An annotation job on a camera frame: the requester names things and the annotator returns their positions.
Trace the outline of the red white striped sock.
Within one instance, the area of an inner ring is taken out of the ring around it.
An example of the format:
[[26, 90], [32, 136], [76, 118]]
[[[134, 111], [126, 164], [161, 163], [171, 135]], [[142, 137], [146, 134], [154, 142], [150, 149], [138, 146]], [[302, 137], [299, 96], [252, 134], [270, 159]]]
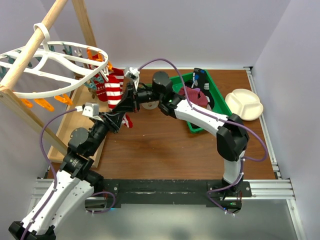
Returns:
[[124, 71], [113, 67], [104, 84], [109, 110], [113, 110], [121, 101], [123, 95], [123, 84]]

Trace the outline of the black blue logo sock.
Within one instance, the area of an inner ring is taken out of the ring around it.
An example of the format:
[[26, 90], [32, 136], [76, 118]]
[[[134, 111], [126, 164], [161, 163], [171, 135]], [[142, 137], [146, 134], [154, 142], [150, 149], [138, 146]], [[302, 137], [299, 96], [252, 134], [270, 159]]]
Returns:
[[204, 95], [206, 96], [206, 98], [208, 100], [208, 105], [206, 108], [208, 110], [209, 109], [213, 110], [213, 108], [215, 106], [215, 101], [210, 93], [210, 84], [207, 79], [207, 76], [208, 76], [208, 74], [205, 70], [203, 70], [201, 68], [194, 68], [193, 74], [192, 74], [191, 88], [192, 89], [199, 88], [200, 91], [204, 93]]

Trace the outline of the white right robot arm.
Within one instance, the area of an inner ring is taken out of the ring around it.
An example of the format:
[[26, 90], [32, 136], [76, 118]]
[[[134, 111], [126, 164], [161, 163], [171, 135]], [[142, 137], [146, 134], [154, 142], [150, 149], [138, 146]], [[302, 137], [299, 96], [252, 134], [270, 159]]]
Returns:
[[157, 102], [166, 116], [190, 122], [211, 133], [224, 160], [222, 190], [227, 196], [235, 196], [241, 190], [243, 158], [250, 139], [241, 119], [235, 114], [227, 116], [191, 103], [186, 96], [174, 92], [173, 83], [164, 71], [156, 72], [152, 85], [145, 87], [139, 87], [140, 73], [136, 68], [126, 68], [124, 76], [130, 82], [113, 112], [137, 112], [141, 104]]

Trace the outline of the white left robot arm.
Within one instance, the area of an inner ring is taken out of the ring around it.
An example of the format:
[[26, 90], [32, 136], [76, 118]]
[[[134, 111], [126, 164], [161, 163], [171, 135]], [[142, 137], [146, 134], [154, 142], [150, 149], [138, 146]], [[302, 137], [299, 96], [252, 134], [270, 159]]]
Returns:
[[54, 240], [63, 222], [85, 199], [99, 196], [104, 178], [91, 170], [91, 158], [107, 133], [117, 133], [124, 113], [100, 112], [90, 129], [76, 128], [70, 135], [67, 153], [54, 181], [31, 212], [21, 221], [14, 221], [9, 232], [16, 240]]

